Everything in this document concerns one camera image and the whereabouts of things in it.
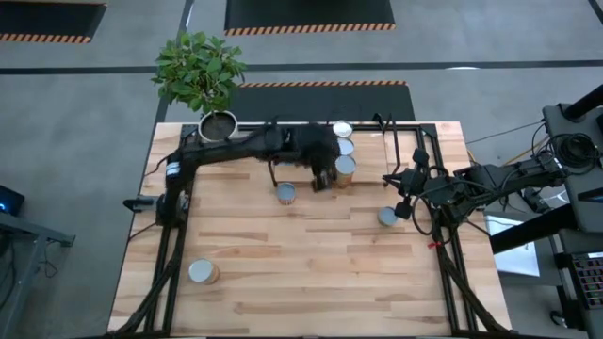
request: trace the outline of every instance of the wooden tabletop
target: wooden tabletop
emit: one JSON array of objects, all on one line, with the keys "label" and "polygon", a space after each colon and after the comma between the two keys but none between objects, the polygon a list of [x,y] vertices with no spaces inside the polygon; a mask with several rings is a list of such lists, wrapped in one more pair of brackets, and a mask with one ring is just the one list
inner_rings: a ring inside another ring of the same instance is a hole
[{"label": "wooden tabletop", "polygon": [[[460,123],[435,124],[446,168],[469,166]],[[180,129],[180,123],[157,126],[147,171],[177,147]],[[396,163],[393,136],[356,132],[352,140],[358,163],[352,187],[317,194],[307,183],[309,169],[276,169],[277,180],[295,183],[297,199],[290,206],[278,203],[265,163],[244,159],[199,168],[172,335],[450,334],[436,254],[428,249],[431,238],[419,234],[411,221],[389,229],[377,221],[380,208],[400,201],[396,189],[383,188],[381,181]],[[415,147],[413,133],[399,132],[400,170],[413,165]],[[145,178],[141,193],[163,193],[164,173],[162,167]],[[425,208],[419,207],[417,216],[428,228]],[[137,215],[132,232],[154,218],[153,213]],[[471,220],[483,227],[482,214]],[[152,228],[128,245],[110,330],[119,328],[148,292],[160,233]],[[487,237],[468,226],[459,236],[471,287],[509,328]],[[188,277],[188,266],[200,258],[220,268],[215,284]],[[458,290],[455,299],[466,328]]]}]

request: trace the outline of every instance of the black metal frame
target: black metal frame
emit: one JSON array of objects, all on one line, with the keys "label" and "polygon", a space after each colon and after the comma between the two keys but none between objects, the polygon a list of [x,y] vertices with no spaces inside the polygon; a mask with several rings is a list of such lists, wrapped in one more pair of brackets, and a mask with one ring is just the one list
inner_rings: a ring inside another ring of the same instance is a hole
[{"label": "black metal frame", "polygon": [[[434,124],[409,123],[409,124],[398,125],[398,124],[396,124],[395,120],[393,119],[393,117],[391,115],[388,117],[387,121],[383,121],[382,116],[379,114],[376,114],[373,117],[373,123],[371,123],[371,122],[369,122],[369,123],[351,122],[351,125],[354,128],[354,131],[368,131],[368,132],[375,131],[375,132],[382,132],[384,135],[386,132],[394,133],[394,145],[395,145],[396,155],[397,155],[396,156],[397,165],[396,165],[395,169],[393,170],[393,173],[396,173],[399,170],[399,167],[401,166],[400,159],[399,159],[398,131],[414,132],[416,135],[417,147],[424,151],[426,148],[425,137],[428,137],[432,143],[433,158],[434,158],[435,164],[437,166],[444,167],[444,161],[442,159],[442,154],[441,154],[440,145],[439,145],[439,141],[438,141],[438,135],[437,135],[436,127]],[[253,129],[258,128],[260,126],[261,126],[261,124],[259,124],[259,123],[242,122],[239,124],[238,128],[240,131],[252,131]],[[181,137],[180,137],[180,145],[187,142],[187,138],[191,135],[191,131],[194,131],[194,129],[196,129],[196,125],[192,125],[192,124],[191,125],[183,125],[182,131],[181,131]],[[272,179],[275,182],[274,177],[273,177],[273,171],[271,170],[270,172],[272,174]],[[194,182],[190,183],[187,186],[187,189],[185,190],[186,196],[191,197],[193,185],[194,185]],[[140,209],[137,209],[137,208],[131,208],[131,209],[133,211],[143,210],[144,206],[148,207],[149,202],[143,202],[141,204],[141,205],[143,205],[143,207]],[[155,263],[155,274],[154,274],[154,279],[153,279],[153,285],[151,287],[151,290],[149,291],[149,293],[143,300],[143,302],[140,304],[137,311],[133,313],[132,317],[130,317],[130,319],[128,320],[126,325],[117,331],[109,332],[105,335],[102,335],[100,337],[97,336],[94,338],[165,338],[165,337],[171,337],[171,324],[172,324],[173,312],[174,312],[174,307],[175,307],[175,302],[176,302],[176,294],[177,294],[177,289],[178,289],[178,278],[179,278],[179,272],[180,272],[180,265],[182,262],[182,256],[183,256],[183,252],[184,252],[184,244],[185,244],[185,238],[186,238],[186,232],[187,232],[187,221],[188,221],[188,208],[186,206],[185,207],[185,215],[182,219],[182,222],[180,222],[180,224],[177,226],[178,235],[176,238],[176,244],[175,244],[175,247],[173,250],[173,254],[167,264],[166,264],[166,259],[167,259],[167,255],[168,255],[168,246],[170,243],[171,228],[164,227],[162,234],[161,234],[161,240],[159,243],[159,250],[157,252],[157,260]],[[440,233],[439,234],[440,237],[442,236],[440,228],[435,228],[434,231]],[[467,275],[466,275],[466,269],[464,266],[464,258],[462,255],[463,251],[461,249],[460,239],[456,233],[450,232],[450,234],[452,236],[452,241],[450,242],[450,246],[451,246],[452,252],[454,254],[454,265],[457,267],[463,280],[465,282],[467,282]],[[445,303],[446,303],[446,307],[447,307],[448,322],[450,324],[452,336],[461,336],[463,338],[518,338],[518,339],[540,338],[540,337],[536,337],[536,336],[520,335],[520,334],[516,334],[516,333],[512,333],[512,332],[479,331],[478,327],[477,327],[475,313],[472,310],[472,308],[465,296],[463,296],[463,303],[464,303],[464,311],[465,311],[465,315],[466,315],[466,319],[467,319],[468,330],[461,330],[460,325],[459,325],[459,317],[458,317],[458,314],[456,312],[456,307],[455,307],[454,294],[452,291],[452,284],[450,282],[451,278],[443,267],[442,256],[438,254],[437,259],[438,259],[438,265],[440,267],[442,286],[443,286],[443,290],[444,290],[444,299],[445,299]],[[165,314],[164,314],[164,318],[163,318],[162,327],[161,327],[161,330],[155,330],[155,314],[156,314],[157,299],[159,297],[161,290],[165,287],[165,285],[168,282],[169,282],[169,287],[168,287],[169,290],[168,290],[168,296],[167,296],[167,302],[166,302],[166,306],[165,306]],[[137,328],[141,324],[142,319],[146,319],[146,322],[143,327],[143,331],[136,332]]]}]

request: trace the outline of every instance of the gray floor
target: gray floor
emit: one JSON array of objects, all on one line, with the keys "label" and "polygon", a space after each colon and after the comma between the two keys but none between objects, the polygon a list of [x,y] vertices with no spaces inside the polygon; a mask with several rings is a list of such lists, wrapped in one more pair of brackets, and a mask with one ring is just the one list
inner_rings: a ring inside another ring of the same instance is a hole
[{"label": "gray floor", "polygon": [[[150,65],[175,36],[184,0],[112,0],[88,45],[0,42],[0,68]],[[586,0],[392,0],[399,29],[236,37],[252,64],[603,59],[603,25]],[[224,0],[196,1],[189,30],[221,35]],[[27,196],[24,216],[77,234],[49,251],[60,269],[39,277],[18,338],[69,338],[106,329],[158,103],[149,74],[0,76],[0,184]],[[467,141],[541,119],[600,85],[601,68],[249,73],[251,82],[406,80],[420,121],[461,121]],[[195,121],[185,107],[167,121]],[[471,144],[501,164],[535,128]],[[546,190],[556,194],[559,190]],[[526,208],[520,201],[513,205]],[[585,337],[548,321],[554,290],[503,286],[513,327]]]}]

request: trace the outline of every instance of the orange and black striped tape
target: orange and black striped tape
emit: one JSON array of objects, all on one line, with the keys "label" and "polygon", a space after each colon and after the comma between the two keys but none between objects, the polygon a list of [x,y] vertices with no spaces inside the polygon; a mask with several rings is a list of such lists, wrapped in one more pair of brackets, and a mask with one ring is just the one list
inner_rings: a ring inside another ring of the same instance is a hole
[{"label": "orange and black striped tape", "polygon": [[307,24],[275,27],[230,28],[224,31],[226,36],[287,34],[287,33],[324,33],[372,30],[394,30],[396,24]]},{"label": "orange and black striped tape", "polygon": [[260,87],[315,87],[315,86],[385,86],[385,85],[403,85],[406,81],[301,81],[289,83],[245,83],[242,88],[260,88]]},{"label": "orange and black striped tape", "polygon": [[0,33],[0,41],[89,43],[91,38],[65,35]]}]

